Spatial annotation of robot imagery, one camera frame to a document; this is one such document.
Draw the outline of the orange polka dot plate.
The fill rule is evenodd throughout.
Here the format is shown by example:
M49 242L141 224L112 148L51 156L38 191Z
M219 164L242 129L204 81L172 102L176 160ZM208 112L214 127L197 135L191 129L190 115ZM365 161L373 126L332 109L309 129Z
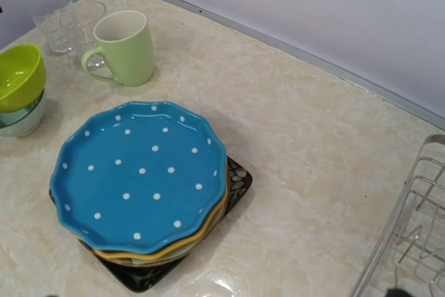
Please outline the orange polka dot plate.
M228 199L229 199L229 168L226 166L226 172L225 172L225 181L226 181L226 189L225 194L222 197L222 200L216 205L215 209L212 209L211 213L206 217L205 221L203 222L202 226L199 228L199 230L194 233L191 236L188 236L184 239L181 239L179 241L176 241L174 243L171 243L170 245L162 248L160 251L151 254L151 255L138 255L128 252L105 252L100 250L94 250L90 249L90 252L93 255L97 255L100 259L105 259L110 262L113 262L115 264L121 264L125 266L132 266L130 264L130 259L139 259L139 260L157 260L160 259L162 256L168 254L169 252L172 252L173 250L178 249L181 246L185 246L186 244L198 240L200 237L203 236L206 229L208 228L211 219L215 216L217 211L221 209L222 207L226 208Z

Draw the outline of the clear glass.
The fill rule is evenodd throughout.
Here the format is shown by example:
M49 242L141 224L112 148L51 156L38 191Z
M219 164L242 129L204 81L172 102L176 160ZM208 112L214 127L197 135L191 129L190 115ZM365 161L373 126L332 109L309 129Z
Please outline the clear glass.
M80 63L83 55L96 47L93 30L105 14L106 5L96 0L75 3L62 14L60 24L67 29Z
M72 0L38 0L29 9L36 28L43 34L54 53L65 54L74 48L70 31L60 22L71 7Z

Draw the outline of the yellow-green bowl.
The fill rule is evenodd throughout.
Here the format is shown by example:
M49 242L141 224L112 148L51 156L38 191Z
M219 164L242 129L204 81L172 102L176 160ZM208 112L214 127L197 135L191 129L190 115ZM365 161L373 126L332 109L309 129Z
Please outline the yellow-green bowl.
M47 72L35 45L1 52L1 112L11 113L34 102L45 88Z

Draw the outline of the pale green mug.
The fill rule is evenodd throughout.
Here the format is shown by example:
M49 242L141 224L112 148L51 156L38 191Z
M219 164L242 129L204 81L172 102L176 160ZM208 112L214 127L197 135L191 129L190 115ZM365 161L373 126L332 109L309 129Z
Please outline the pale green mug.
M100 19L93 29L96 48L82 59L83 70L99 81L137 87L148 82L155 70L154 47L146 16L136 10L122 10ZM109 77L88 68L93 56L101 56L110 71Z

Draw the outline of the white patterned bowl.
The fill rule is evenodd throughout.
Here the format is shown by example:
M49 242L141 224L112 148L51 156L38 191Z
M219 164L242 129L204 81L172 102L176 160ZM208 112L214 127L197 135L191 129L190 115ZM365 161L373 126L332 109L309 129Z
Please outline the white patterned bowl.
M27 107L10 113L1 113L1 136L25 137L40 125L46 106L43 90L40 96Z

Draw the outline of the light green floral plate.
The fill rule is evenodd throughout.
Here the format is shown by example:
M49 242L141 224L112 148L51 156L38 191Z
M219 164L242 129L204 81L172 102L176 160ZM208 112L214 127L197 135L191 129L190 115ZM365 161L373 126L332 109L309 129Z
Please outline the light green floral plate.
M167 264L174 260L180 259L185 255L188 255L197 244L199 244L202 240L204 240L207 237L207 235L210 233L210 231L217 225L217 223L223 217L224 212L225 212L224 207L222 207L221 209L219 209L217 211L215 216L211 219L210 224L209 224L208 228L206 229L205 233L198 240L192 241L192 242L186 244L185 246L181 246L178 249L173 250L172 252L169 252L168 254L162 256L160 259L157 259L157 260L130 259L130 261L131 261L130 264L135 267L148 268L151 266Z

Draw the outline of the blue polka dot plate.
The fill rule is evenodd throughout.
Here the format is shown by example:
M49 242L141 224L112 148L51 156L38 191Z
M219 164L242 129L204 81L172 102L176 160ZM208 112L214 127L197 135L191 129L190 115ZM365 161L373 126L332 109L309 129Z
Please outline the blue polka dot plate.
M128 102L62 145L50 180L59 223L87 246L151 255L196 233L225 189L208 121L172 102Z

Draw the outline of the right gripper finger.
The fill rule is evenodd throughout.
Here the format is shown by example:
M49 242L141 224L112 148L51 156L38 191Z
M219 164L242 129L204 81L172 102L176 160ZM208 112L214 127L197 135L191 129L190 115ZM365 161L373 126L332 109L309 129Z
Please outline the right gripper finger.
M413 295L404 289L394 287L387 290L386 297L413 297Z

